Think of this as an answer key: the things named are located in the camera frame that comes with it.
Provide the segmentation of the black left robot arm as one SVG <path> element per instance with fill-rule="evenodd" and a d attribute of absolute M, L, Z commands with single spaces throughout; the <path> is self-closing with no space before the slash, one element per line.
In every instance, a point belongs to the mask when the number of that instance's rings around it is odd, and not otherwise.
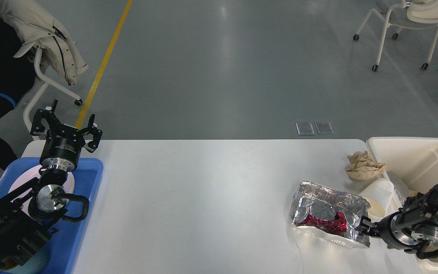
<path fill-rule="evenodd" d="M 102 130 L 95 114 L 82 129 L 61 123 L 55 115 L 57 102 L 35 113 L 30 130 L 31 135 L 46 138 L 40 177 L 0 198 L 0 271 L 7 262 L 27 264 L 57 232 L 57 222 L 78 223 L 89 212 L 90 200 L 66 193 L 63 185 L 78 168 L 81 150 L 93 153 L 98 148 Z"/>

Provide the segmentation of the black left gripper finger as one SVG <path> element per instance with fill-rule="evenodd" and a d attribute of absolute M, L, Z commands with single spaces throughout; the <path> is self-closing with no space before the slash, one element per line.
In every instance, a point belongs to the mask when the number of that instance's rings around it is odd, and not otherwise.
<path fill-rule="evenodd" d="M 92 139 L 87 142 L 85 137 L 88 135 L 91 135 Z M 94 153 L 99 146 L 102 135 L 103 131 L 95 123 L 95 114 L 91 114 L 87 126 L 75 133 L 75 141 L 79 147 L 86 149 L 89 153 Z"/>
<path fill-rule="evenodd" d="M 64 125 L 55 115 L 58 102 L 54 100 L 50 107 L 36 111 L 30 128 L 31 136 L 57 137 L 62 133 Z"/>

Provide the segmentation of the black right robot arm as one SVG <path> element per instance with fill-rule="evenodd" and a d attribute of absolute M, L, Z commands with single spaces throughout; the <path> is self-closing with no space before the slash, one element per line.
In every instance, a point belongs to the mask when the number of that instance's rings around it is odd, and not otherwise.
<path fill-rule="evenodd" d="M 402 207 L 378 222 L 363 216 L 355 229 L 420 260 L 438 258 L 438 184 L 425 194 L 408 197 Z"/>

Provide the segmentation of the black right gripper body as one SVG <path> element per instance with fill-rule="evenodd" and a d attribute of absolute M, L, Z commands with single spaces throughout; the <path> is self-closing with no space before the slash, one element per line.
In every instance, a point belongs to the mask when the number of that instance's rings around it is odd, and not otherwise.
<path fill-rule="evenodd" d="M 423 222 L 423 218 L 415 213 L 396 212 L 379 222 L 379 235 L 389 249 L 397 249 L 415 253 L 423 242 L 411 236 L 416 225 Z"/>

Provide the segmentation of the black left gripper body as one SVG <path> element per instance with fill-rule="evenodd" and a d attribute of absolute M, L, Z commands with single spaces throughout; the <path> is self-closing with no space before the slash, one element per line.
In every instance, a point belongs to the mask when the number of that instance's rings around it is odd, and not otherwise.
<path fill-rule="evenodd" d="M 51 129 L 40 157 L 40 165 L 47 169 L 61 169 L 69 173 L 78 167 L 86 142 L 82 136 L 66 130 Z"/>

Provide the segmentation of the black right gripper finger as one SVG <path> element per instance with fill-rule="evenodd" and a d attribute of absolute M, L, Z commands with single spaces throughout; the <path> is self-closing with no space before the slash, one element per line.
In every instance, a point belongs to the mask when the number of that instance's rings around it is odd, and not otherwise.
<path fill-rule="evenodd" d="M 367 215 L 361 216 L 359 224 L 355 227 L 360 235 L 369 236 L 373 238 L 382 238 L 379 231 L 382 224 L 382 220 L 372 221 Z"/>

